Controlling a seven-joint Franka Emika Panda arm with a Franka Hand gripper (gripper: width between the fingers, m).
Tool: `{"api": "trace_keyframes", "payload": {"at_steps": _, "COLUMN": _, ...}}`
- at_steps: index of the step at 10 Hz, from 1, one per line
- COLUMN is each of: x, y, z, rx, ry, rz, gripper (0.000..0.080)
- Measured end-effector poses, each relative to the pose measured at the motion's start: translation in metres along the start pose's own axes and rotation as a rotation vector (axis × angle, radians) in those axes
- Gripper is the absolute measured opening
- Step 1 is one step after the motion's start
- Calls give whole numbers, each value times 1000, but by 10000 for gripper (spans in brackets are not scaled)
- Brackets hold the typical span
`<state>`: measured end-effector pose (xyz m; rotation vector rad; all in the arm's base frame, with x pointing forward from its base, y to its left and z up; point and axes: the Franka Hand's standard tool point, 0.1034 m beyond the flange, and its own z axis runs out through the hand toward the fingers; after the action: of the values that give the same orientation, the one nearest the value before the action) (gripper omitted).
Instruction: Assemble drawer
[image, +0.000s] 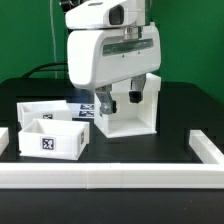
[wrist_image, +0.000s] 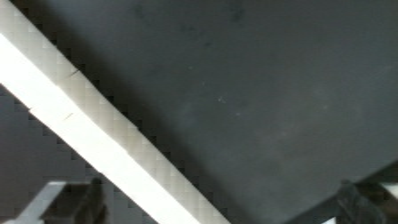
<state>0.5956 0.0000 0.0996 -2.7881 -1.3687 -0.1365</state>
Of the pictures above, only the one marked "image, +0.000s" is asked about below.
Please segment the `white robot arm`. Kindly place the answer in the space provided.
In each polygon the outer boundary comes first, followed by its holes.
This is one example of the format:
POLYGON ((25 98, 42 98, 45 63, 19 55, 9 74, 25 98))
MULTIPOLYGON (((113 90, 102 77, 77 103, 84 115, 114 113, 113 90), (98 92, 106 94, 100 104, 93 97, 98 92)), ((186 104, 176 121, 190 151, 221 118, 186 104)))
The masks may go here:
POLYGON ((114 83, 131 81, 129 99, 143 99, 146 74, 161 64, 160 38, 149 19, 150 0, 61 0, 72 84, 95 92, 101 112, 112 114, 114 83))

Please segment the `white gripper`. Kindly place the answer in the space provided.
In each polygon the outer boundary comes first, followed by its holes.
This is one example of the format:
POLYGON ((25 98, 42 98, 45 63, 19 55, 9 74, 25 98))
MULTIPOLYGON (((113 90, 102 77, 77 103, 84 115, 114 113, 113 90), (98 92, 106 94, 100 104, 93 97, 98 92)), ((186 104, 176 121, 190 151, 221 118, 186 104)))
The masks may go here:
POLYGON ((109 29, 77 30, 68 37, 69 78, 76 88, 97 88, 102 114, 117 111, 110 84, 133 77, 129 99, 139 103, 143 100, 145 73, 156 71, 161 64, 159 32, 154 23, 143 28, 138 40, 124 41, 123 36, 122 29, 109 29))

